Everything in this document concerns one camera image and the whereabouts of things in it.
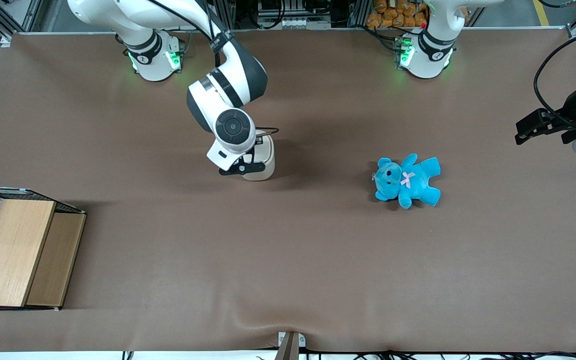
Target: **teddy bear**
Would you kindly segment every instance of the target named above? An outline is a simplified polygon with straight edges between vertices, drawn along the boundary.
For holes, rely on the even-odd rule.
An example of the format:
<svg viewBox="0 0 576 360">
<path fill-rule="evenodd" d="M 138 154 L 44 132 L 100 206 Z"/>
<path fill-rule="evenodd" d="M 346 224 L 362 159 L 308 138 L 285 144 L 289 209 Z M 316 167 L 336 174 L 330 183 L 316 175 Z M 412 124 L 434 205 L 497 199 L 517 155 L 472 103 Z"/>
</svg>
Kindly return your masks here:
<svg viewBox="0 0 576 360">
<path fill-rule="evenodd" d="M 419 164 L 415 164 L 416 161 L 416 153 L 408 155 L 401 166 L 388 157 L 379 159 L 379 170 L 374 175 L 377 199 L 388 201 L 398 198 L 399 205 L 404 209 L 411 207 L 413 199 L 432 207 L 437 205 L 442 192 L 430 186 L 428 181 L 441 174 L 439 160 L 431 157 Z"/>
</svg>

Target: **black cable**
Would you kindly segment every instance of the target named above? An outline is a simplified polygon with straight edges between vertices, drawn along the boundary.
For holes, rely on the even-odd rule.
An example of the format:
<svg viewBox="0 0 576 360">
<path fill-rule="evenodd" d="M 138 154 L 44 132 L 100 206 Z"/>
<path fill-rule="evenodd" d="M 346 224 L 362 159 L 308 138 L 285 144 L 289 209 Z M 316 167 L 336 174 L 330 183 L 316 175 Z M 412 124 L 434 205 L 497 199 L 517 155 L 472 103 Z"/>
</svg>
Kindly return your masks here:
<svg viewBox="0 0 576 360">
<path fill-rule="evenodd" d="M 366 25 L 359 25 L 359 24 L 357 24 L 357 25 L 352 25 L 351 28 L 361 28 L 361 29 L 364 29 L 364 30 L 366 30 L 366 32 L 368 32 L 368 34 L 372 35 L 373 37 L 378 37 L 378 38 L 380 38 L 380 39 L 395 40 L 394 36 L 386 36 L 386 35 L 379 34 L 379 32 L 377 32 L 377 28 L 375 28 L 374 30 L 372 30 L 370 27 L 367 27 Z M 411 30 L 403 29 L 402 27 L 396 27 L 396 26 L 394 26 L 394 27 L 392 27 L 392 29 L 399 30 L 400 32 L 405 32 L 406 34 L 410 34 L 410 35 L 419 35 L 419 34 L 416 33 L 416 32 L 412 32 Z"/>
<path fill-rule="evenodd" d="M 301 6 L 306 9 L 307 12 L 311 12 L 315 15 L 329 13 L 330 9 L 332 9 L 332 1 L 330 1 L 323 9 L 317 9 L 314 6 L 309 6 L 308 4 L 310 2 L 311 0 L 301 0 Z"/>
<path fill-rule="evenodd" d="M 270 25 L 269 27 L 265 27 L 263 25 L 260 25 L 257 21 L 255 21 L 255 19 L 253 18 L 253 14 L 254 14 L 254 4 L 257 2 L 257 0 L 250 0 L 248 2 L 248 9 L 247 9 L 247 15 L 248 15 L 248 19 L 250 20 L 250 23 L 252 23 L 252 25 L 254 27 L 256 27 L 257 29 L 262 29 L 262 30 L 269 30 L 272 29 L 274 27 L 276 27 L 277 25 L 279 25 L 279 23 L 282 22 L 282 20 L 284 19 L 284 16 L 286 15 L 286 3 L 285 0 L 280 0 L 279 1 L 279 10 L 277 10 L 277 18 L 274 19 L 274 23 L 272 23 L 272 25 Z"/>
<path fill-rule="evenodd" d="M 211 15 L 211 12 L 213 12 L 213 10 L 210 9 L 210 6 L 208 5 L 208 0 L 203 0 L 203 11 L 205 11 L 206 16 L 208 16 L 208 27 L 210 28 L 210 41 L 213 41 L 213 39 L 215 38 L 215 30 L 213 30 L 213 16 Z M 218 68 L 221 64 L 222 59 L 221 56 L 219 55 L 219 51 L 217 51 L 214 53 L 214 66 L 215 68 Z"/>
<path fill-rule="evenodd" d="M 169 12 L 170 14 L 173 14 L 174 16 L 178 17 L 179 19 L 182 19 L 183 21 L 185 21 L 186 23 L 192 25 L 195 29 L 199 30 L 199 32 L 201 34 L 203 34 L 203 36 L 206 37 L 206 39 L 208 39 L 209 41 L 212 40 L 212 38 L 210 37 L 209 34 L 207 34 L 204 30 L 200 29 L 196 23 L 188 20 L 185 16 L 183 16 L 182 14 L 176 12 L 175 10 L 171 9 L 170 7 L 167 7 L 166 5 L 162 4 L 161 2 L 158 2 L 157 0 L 147 0 L 147 2 L 152 3 L 154 5 L 157 5 L 158 7 L 162 8 L 163 10 L 166 10 L 167 12 Z"/>
<path fill-rule="evenodd" d="M 393 51 L 394 53 L 398 53 L 400 52 L 399 50 L 397 50 L 396 48 L 391 47 L 390 45 L 388 45 L 387 43 L 385 43 L 384 41 L 395 41 L 395 36 L 386 36 L 386 35 L 382 35 L 379 34 L 379 32 L 377 32 L 377 28 L 374 28 L 373 30 L 371 30 L 370 27 L 367 27 L 366 25 L 352 25 L 351 28 L 361 28 L 366 30 L 366 32 L 368 32 L 368 34 L 372 35 L 373 37 L 379 39 L 379 42 L 381 43 L 381 45 L 383 45 L 384 48 Z M 414 32 L 411 32 L 409 30 L 406 29 L 402 29 L 400 27 L 394 27 L 394 29 L 396 30 L 401 30 L 402 32 L 408 33 L 408 34 L 412 34 L 412 35 L 418 35 L 415 34 Z"/>
<path fill-rule="evenodd" d="M 158 0 L 147 0 L 149 3 L 152 3 L 154 5 L 157 5 L 158 7 L 162 8 L 163 10 L 166 10 L 167 12 L 169 12 L 170 14 L 173 14 L 174 16 L 178 17 L 179 19 L 182 19 L 183 21 L 185 21 L 186 23 L 192 25 L 195 29 L 199 30 L 199 32 L 201 34 L 203 34 L 203 36 L 205 36 L 208 41 L 212 41 L 215 38 L 214 35 L 214 31 L 213 31 L 213 22 L 211 20 L 211 16 L 210 16 L 210 7 L 208 7 L 208 2 L 206 0 L 204 0 L 205 3 L 205 8 L 204 11 L 206 11 L 206 14 L 208 16 L 208 27 L 210 27 L 210 34 L 208 34 L 207 32 L 205 32 L 204 30 L 200 29 L 196 23 L 188 20 L 185 16 L 183 16 L 182 14 L 176 12 L 175 10 L 171 9 L 170 7 L 167 7 L 166 5 L 162 4 L 161 2 L 158 2 Z M 215 68 L 217 68 L 218 66 L 220 66 L 222 64 L 222 61 L 220 59 L 219 56 L 219 52 L 217 52 L 214 55 L 214 66 Z"/>
<path fill-rule="evenodd" d="M 537 1 L 540 2 L 544 7 L 553 8 L 553 9 L 562 9 L 562 8 L 565 8 L 569 5 L 576 4 L 576 0 L 570 0 L 567 2 L 563 2 L 561 4 L 551 4 L 550 2 L 546 2 L 544 0 L 537 0 Z"/>
<path fill-rule="evenodd" d="M 539 75 L 541 75 L 542 71 L 544 70 L 544 68 L 546 68 L 546 64 L 548 64 L 548 62 L 551 61 L 551 59 L 558 53 L 560 52 L 560 50 L 562 50 L 563 48 L 566 48 L 567 46 L 569 46 L 570 44 L 574 43 L 576 41 L 576 36 L 573 38 L 570 38 L 568 41 L 566 41 L 565 43 L 562 43 L 560 46 L 558 46 L 557 48 L 555 48 L 547 57 L 545 60 L 543 60 L 543 62 L 541 63 L 541 66 L 539 66 L 539 68 L 537 69 L 537 73 L 535 73 L 534 75 L 534 80 L 532 81 L 532 87 L 534 88 L 534 93 L 535 95 L 537 95 L 537 99 L 539 100 L 539 102 L 543 105 L 544 108 L 546 108 L 546 110 L 548 110 L 549 113 L 553 114 L 553 116 L 555 116 L 558 120 L 563 121 L 564 123 L 566 123 L 567 125 L 571 126 L 572 128 L 576 129 L 576 125 L 574 125 L 574 123 L 568 121 L 566 118 L 564 118 L 563 116 L 561 116 L 557 111 L 555 111 L 555 109 L 553 109 L 553 107 L 551 107 L 550 105 L 548 105 L 548 103 L 546 102 L 546 100 L 544 100 L 544 97 L 542 96 L 542 93 L 540 93 L 539 91 L 539 85 L 537 84 L 537 81 L 539 80 Z"/>
<path fill-rule="evenodd" d="M 545 2 L 544 0 L 537 0 L 537 1 L 540 2 L 544 7 L 547 7 L 547 8 L 561 9 L 561 8 L 566 7 L 565 4 L 554 5 L 554 4 L 551 4 L 549 2 Z"/>
<path fill-rule="evenodd" d="M 266 132 L 263 132 L 261 134 L 256 135 L 256 137 L 258 137 L 258 138 L 265 137 L 266 135 L 277 134 L 279 132 L 278 127 L 259 127 L 259 126 L 256 126 L 255 129 L 268 130 Z"/>
</svg>

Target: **table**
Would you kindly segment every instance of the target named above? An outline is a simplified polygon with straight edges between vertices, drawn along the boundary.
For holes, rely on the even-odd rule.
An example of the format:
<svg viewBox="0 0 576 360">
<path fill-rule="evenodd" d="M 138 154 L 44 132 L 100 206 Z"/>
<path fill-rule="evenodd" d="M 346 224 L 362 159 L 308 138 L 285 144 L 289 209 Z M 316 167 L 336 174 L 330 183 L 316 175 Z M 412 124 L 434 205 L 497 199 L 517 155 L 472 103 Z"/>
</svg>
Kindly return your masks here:
<svg viewBox="0 0 576 360">
<path fill-rule="evenodd" d="M 320 351 L 576 351 L 576 154 L 514 144 L 563 29 L 466 30 L 436 79 L 361 31 L 237 34 L 267 69 L 247 105 L 278 126 L 265 182 L 221 177 L 187 86 L 134 75 L 112 36 L 0 50 L 0 185 L 89 217 L 62 312 L 0 312 L 0 351 L 223 350 L 306 334 Z M 542 75 L 576 89 L 576 44 Z M 380 157 L 437 156 L 437 207 L 374 198 Z"/>
</svg>

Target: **metal bracket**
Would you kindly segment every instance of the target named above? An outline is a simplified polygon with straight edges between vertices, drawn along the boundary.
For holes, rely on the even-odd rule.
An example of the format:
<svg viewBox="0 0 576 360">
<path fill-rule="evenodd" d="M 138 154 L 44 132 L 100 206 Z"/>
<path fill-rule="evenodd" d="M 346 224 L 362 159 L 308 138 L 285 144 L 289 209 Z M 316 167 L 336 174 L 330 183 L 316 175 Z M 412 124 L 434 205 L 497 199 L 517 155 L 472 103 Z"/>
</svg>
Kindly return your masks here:
<svg viewBox="0 0 576 360">
<path fill-rule="evenodd" d="M 0 44 L 2 48 L 10 48 L 10 39 L 2 36 L 0 39 Z"/>
<path fill-rule="evenodd" d="M 298 332 L 280 332 L 279 350 L 274 360 L 298 360 L 299 348 L 306 347 L 306 337 Z"/>
<path fill-rule="evenodd" d="M 254 145 L 262 144 L 263 140 L 261 137 L 258 137 Z M 252 159 L 255 159 L 255 147 L 252 146 L 249 151 L 247 151 L 246 155 L 252 155 Z M 244 161 L 244 157 L 238 158 L 237 162 L 232 164 L 228 170 L 219 169 L 219 175 L 228 176 L 228 175 L 246 175 L 251 173 L 261 173 L 262 171 L 266 170 L 266 164 L 262 161 L 258 162 L 246 162 Z"/>
<path fill-rule="evenodd" d="M 302 335 L 301 333 L 295 333 L 296 335 L 298 335 L 299 337 L 299 347 L 306 347 L 306 337 L 304 335 Z M 277 339 L 277 346 L 282 346 L 282 343 L 284 342 L 284 338 L 286 338 L 286 332 L 280 332 L 278 335 L 278 339 Z"/>
</svg>

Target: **stuffed animal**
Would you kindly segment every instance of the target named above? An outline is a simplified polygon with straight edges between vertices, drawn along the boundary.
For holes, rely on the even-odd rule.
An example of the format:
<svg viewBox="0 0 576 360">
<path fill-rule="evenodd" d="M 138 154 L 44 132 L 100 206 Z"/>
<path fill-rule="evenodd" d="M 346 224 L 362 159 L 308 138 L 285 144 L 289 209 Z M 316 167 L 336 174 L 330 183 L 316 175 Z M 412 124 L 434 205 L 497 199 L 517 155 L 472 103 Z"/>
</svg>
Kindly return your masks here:
<svg viewBox="0 0 576 360">
<path fill-rule="evenodd" d="M 410 16 L 404 16 L 404 27 L 405 28 L 414 28 L 415 27 L 415 19 Z"/>
<path fill-rule="evenodd" d="M 393 20 L 397 18 L 397 9 L 389 8 L 383 12 L 383 20 Z"/>
<path fill-rule="evenodd" d="M 398 198 L 399 205 L 404 209 L 411 207 L 413 199 L 432 207 L 437 205 L 442 192 L 428 185 L 428 180 L 441 174 L 439 160 L 432 157 L 419 164 L 415 164 L 416 161 L 416 153 L 408 155 L 401 166 L 388 157 L 379 159 L 379 170 L 374 175 L 377 199 L 388 201 Z"/>
<path fill-rule="evenodd" d="M 382 14 L 371 13 L 366 20 L 366 27 L 379 28 L 382 25 Z"/>
<path fill-rule="evenodd" d="M 374 0 L 372 6 L 379 14 L 383 14 L 388 9 L 388 2 L 386 0 Z"/>
<path fill-rule="evenodd" d="M 426 23 L 426 16 L 423 12 L 414 14 L 414 25 L 416 27 L 421 27 L 423 23 Z"/>
</svg>

